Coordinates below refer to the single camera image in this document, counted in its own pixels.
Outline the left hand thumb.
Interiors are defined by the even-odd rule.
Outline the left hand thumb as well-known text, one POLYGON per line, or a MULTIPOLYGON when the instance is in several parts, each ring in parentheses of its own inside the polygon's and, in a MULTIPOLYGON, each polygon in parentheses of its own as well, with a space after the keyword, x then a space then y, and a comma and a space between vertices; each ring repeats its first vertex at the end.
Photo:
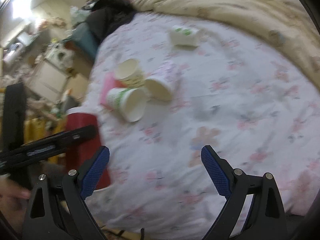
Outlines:
POLYGON ((21 199, 28 200, 30 191, 6 176, 1 176, 1 207, 18 210, 21 199))

